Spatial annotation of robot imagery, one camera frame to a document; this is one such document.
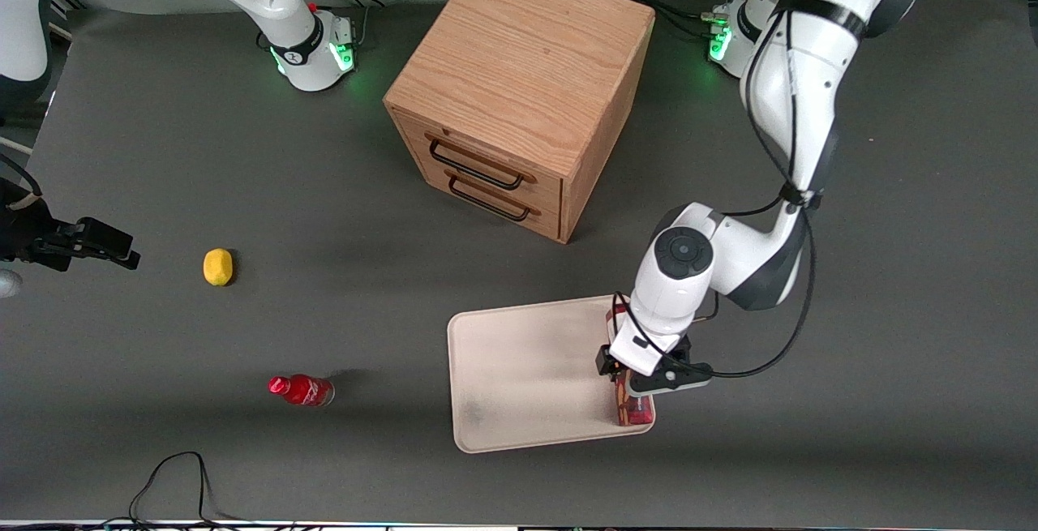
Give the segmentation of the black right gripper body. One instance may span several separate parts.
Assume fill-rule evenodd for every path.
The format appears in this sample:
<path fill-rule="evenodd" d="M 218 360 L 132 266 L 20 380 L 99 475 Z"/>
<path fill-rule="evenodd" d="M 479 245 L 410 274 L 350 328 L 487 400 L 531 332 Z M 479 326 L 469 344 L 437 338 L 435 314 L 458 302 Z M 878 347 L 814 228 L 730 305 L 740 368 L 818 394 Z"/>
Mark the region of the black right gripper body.
<path fill-rule="evenodd" d="M 1 199 L 1 259 L 67 270 L 78 257 L 63 235 L 67 223 L 57 220 L 43 199 L 31 199 L 30 191 L 13 181 L 2 180 Z"/>

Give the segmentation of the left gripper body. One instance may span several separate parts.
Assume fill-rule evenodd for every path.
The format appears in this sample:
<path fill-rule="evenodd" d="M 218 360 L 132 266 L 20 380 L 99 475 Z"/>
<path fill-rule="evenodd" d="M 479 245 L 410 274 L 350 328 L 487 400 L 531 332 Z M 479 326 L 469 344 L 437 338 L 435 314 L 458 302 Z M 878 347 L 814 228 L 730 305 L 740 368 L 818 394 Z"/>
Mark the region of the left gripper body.
<path fill-rule="evenodd" d="M 639 329 L 628 314 L 607 314 L 607 346 L 603 358 L 637 375 L 651 376 L 663 365 L 663 354 L 671 353 L 683 335 L 656 334 Z"/>

